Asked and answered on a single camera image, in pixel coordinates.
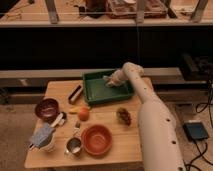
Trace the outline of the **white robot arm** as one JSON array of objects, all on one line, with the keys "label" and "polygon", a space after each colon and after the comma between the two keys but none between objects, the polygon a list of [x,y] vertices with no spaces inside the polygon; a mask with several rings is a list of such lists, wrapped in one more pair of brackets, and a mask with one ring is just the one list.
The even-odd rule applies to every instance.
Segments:
[{"label": "white robot arm", "polygon": [[142,79],[144,69],[126,62],[111,76],[108,85],[120,86],[129,80],[142,105],[138,127],[145,171],[186,171],[176,136],[175,118],[154,90]]}]

